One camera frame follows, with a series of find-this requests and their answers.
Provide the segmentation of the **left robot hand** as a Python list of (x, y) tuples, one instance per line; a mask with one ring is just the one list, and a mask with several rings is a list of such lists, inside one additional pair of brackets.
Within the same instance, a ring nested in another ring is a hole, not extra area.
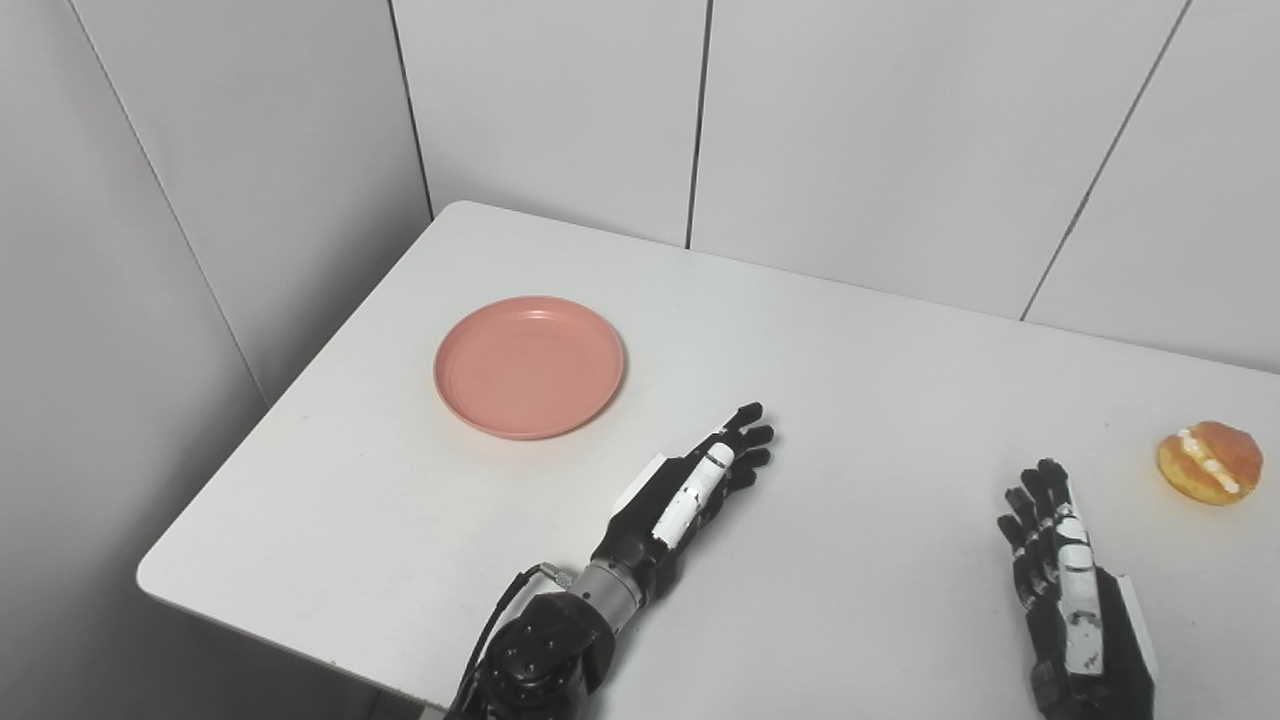
[(622, 577), (640, 609), (675, 584), (698, 532), (771, 461), (774, 429), (763, 416), (763, 404), (742, 405), (684, 456), (659, 460), (608, 521), (591, 561)]

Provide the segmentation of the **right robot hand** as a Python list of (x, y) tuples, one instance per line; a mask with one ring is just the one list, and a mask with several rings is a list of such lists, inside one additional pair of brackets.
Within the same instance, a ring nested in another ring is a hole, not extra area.
[(1157, 665), (1132, 579), (1098, 565), (1069, 475), (1051, 457), (1004, 493), (997, 525), (1034, 652), (1044, 719), (1152, 719)]

